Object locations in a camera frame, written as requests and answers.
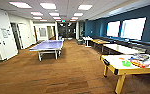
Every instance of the table tennis table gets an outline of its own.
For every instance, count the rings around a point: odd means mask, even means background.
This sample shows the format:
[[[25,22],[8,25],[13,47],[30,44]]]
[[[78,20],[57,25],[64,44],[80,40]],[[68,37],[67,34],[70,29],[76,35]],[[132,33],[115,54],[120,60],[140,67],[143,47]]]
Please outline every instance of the table tennis table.
[[[44,53],[55,53],[55,58],[61,54],[64,40],[47,40],[30,48],[30,51],[38,51],[39,60],[42,60]]]

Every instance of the ceiling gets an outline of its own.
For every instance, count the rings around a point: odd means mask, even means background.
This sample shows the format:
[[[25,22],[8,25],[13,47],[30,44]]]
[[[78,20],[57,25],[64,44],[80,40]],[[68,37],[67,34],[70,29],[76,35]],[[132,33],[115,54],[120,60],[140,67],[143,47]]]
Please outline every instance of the ceiling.
[[[25,2],[32,8],[17,8],[9,2]],[[78,21],[95,20],[148,6],[150,0],[0,0],[0,9],[7,11],[9,14],[31,19],[34,22],[39,22],[39,20],[33,19],[30,12],[41,12],[43,14],[42,18],[48,20],[47,22],[55,22],[49,13],[56,13],[56,11],[44,9],[40,6],[40,3],[54,3],[62,20],[67,22],[70,21],[74,13],[83,13]],[[90,10],[78,10],[81,4],[90,4],[93,7]]]

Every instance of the ceiling light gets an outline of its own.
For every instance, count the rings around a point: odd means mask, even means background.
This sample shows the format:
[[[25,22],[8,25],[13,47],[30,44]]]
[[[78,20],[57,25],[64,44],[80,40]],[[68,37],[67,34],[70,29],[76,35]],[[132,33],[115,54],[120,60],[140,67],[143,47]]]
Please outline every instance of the ceiling light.
[[[60,17],[53,17],[53,19],[61,19]]]
[[[40,5],[45,9],[56,9],[55,4],[53,3],[40,3]]]
[[[42,16],[43,14],[40,12],[31,12],[32,15],[38,15],[38,16]]]
[[[46,22],[47,20],[40,20],[40,21],[42,21],[42,22]]]
[[[76,21],[76,20],[70,20],[71,22],[74,22],[74,21]]]
[[[18,7],[18,8],[32,8],[27,3],[24,3],[24,2],[9,2],[9,3]]]
[[[62,20],[56,20],[56,21],[62,21]]]
[[[89,10],[92,7],[92,5],[80,5],[78,7],[79,10]]]
[[[83,13],[74,13],[74,16],[83,16]]]
[[[33,17],[34,19],[42,19],[41,17]]]
[[[51,16],[59,16],[59,13],[49,13]]]
[[[78,19],[78,17],[72,17],[71,19],[72,19],[72,20],[77,20],[77,19]]]

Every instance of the air vent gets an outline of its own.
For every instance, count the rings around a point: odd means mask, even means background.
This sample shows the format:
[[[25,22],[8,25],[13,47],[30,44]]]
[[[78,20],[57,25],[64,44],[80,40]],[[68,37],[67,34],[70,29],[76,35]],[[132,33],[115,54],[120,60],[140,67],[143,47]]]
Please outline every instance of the air vent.
[[[67,15],[59,15],[60,17],[67,17]]]

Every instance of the desk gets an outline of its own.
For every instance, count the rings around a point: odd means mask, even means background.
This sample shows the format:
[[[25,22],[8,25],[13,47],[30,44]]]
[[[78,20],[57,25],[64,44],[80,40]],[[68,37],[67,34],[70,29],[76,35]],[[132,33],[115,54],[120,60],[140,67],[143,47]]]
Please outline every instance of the desk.
[[[101,61],[105,64],[104,77],[107,77],[108,69],[111,70],[115,75],[119,76],[116,85],[116,90],[115,90],[117,94],[121,93],[123,83],[125,80],[125,75],[150,73],[150,65],[146,68],[140,68],[132,64],[130,67],[123,66],[122,60],[120,58],[125,58],[125,60],[127,60],[131,56],[132,55],[107,55],[107,56],[102,55],[101,56]],[[144,64],[150,64],[150,59],[145,61]]]
[[[103,44],[110,44],[110,42],[107,42],[107,41],[103,41],[103,40],[100,40],[100,39],[93,39],[93,40],[91,40],[93,43],[94,43],[94,48],[95,48],[95,46],[96,46],[96,44],[98,44],[98,45],[102,45],[102,52],[103,52],[103,49],[104,49],[104,45]]]
[[[109,54],[111,54],[111,50],[115,50],[115,51],[117,51],[119,53],[123,53],[123,54],[144,53],[142,51],[131,49],[131,48],[121,46],[118,44],[103,44],[103,45],[109,48]]]
[[[57,55],[61,53],[61,49],[63,46],[63,40],[48,40],[43,41],[38,45],[30,48],[30,51],[38,51],[39,60],[41,61],[42,55],[44,53],[55,53],[55,57],[57,59]]]
[[[83,37],[83,39],[85,40],[85,42],[87,42],[85,47],[91,47],[91,46],[88,45],[88,41],[93,40],[93,39],[90,38],[90,37]]]

